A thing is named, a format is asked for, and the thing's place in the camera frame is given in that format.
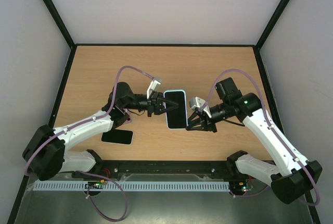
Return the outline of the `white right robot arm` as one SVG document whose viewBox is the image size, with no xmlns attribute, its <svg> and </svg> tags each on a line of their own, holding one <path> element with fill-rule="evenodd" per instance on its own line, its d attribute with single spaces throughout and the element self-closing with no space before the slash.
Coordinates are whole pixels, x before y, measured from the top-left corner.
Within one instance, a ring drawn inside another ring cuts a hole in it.
<svg viewBox="0 0 333 224">
<path fill-rule="evenodd" d="M 262 143 L 274 163 L 237 151 L 227 158 L 227 173 L 238 178 L 242 174 L 254 177 L 269 186 L 276 197 L 290 204 L 314 188 L 323 168 L 316 160 L 309 161 L 284 136 L 254 93 L 242 95 L 232 78 L 215 86 L 222 103 L 210 107 L 207 101 L 193 97 L 189 101 L 192 115 L 188 131 L 216 133 L 216 123 L 236 117 Z"/>
</svg>

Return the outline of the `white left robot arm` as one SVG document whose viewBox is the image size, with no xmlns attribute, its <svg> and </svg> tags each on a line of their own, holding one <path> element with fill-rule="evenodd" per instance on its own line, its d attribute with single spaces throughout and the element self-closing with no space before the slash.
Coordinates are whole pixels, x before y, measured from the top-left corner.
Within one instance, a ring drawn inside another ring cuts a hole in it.
<svg viewBox="0 0 333 224">
<path fill-rule="evenodd" d="M 46 181 L 62 172 L 98 170 L 102 161 L 93 150 L 73 152 L 71 149 L 95 135 L 128 123 L 131 109 L 146 111 L 148 117 L 177 109 L 177 102 L 156 91 L 159 84 L 153 80 L 146 94 L 135 94 L 126 82 L 119 82 L 107 104 L 93 115 L 63 127 L 40 126 L 22 153 L 28 166 L 26 172 Z"/>
</svg>

